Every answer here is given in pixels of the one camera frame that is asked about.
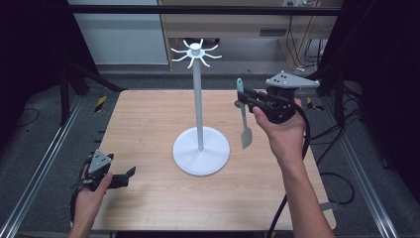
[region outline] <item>metal rail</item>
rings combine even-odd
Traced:
[[[82,96],[76,96],[76,99],[72,105],[72,113],[68,118],[67,122],[58,128],[52,142],[50,143],[49,148],[44,154],[43,159],[38,165],[37,170],[32,176],[30,182],[28,183],[25,191],[22,193],[21,198],[13,209],[12,213],[7,218],[6,222],[0,229],[1,238],[11,238],[16,235],[20,225],[22,224],[23,219],[25,218],[32,202],[34,201],[38,191],[41,188],[41,185],[50,170],[51,165],[55,159],[56,154],[58,153],[59,148],[61,147],[62,142],[64,141],[71,125],[73,124],[74,118],[77,115],[77,112],[80,108],[81,102],[83,101]]]
[[[336,123],[331,100],[322,98],[323,104],[330,116],[331,121]],[[358,183],[361,193],[364,196],[364,199],[367,203],[367,207],[370,210],[370,213],[373,217],[374,222],[376,223],[377,229],[380,232],[380,235],[384,238],[397,238],[398,234],[390,220],[382,202],[380,201],[379,196],[377,195],[370,179],[368,178],[367,173],[359,161],[358,155],[352,147],[352,144],[349,141],[346,133],[343,135],[340,140],[343,146],[344,151],[346,152],[346,158],[348,160],[349,166],[355,176],[355,180]]]

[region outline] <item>finger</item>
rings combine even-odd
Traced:
[[[268,118],[266,118],[265,113],[259,107],[253,107],[254,115],[256,116],[257,124],[259,124],[263,129],[266,123],[269,123]]]
[[[111,184],[111,180],[112,180],[112,173],[106,174],[105,177],[102,179],[102,181],[99,183],[98,188],[96,188],[96,192],[105,194],[106,190],[108,189],[109,184]]]

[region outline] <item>white circular base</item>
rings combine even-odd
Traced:
[[[173,158],[190,175],[210,176],[225,166],[231,150],[226,137],[210,127],[203,127],[203,148],[198,150],[197,128],[190,128],[176,138]]]

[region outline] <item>white stand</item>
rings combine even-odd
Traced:
[[[200,62],[195,61],[195,59],[201,59],[204,65],[210,66],[204,61],[203,56],[213,59],[220,57],[205,54],[206,51],[213,51],[217,46],[209,50],[202,50],[203,40],[201,40],[200,44],[193,43],[189,46],[186,41],[184,41],[184,44],[189,48],[188,51],[172,50],[176,53],[186,53],[186,56],[173,61],[181,61],[187,57],[191,58],[188,68],[191,68],[193,65],[197,127],[190,128],[178,136],[173,144],[173,158],[176,164],[190,175],[199,177],[210,176],[220,171],[228,162],[230,147],[228,140],[222,133],[210,127],[203,127],[201,68]]]

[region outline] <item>white cabinet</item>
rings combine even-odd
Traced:
[[[68,0],[70,5],[157,5],[156,0]],[[96,64],[167,64],[158,14],[74,14]]]

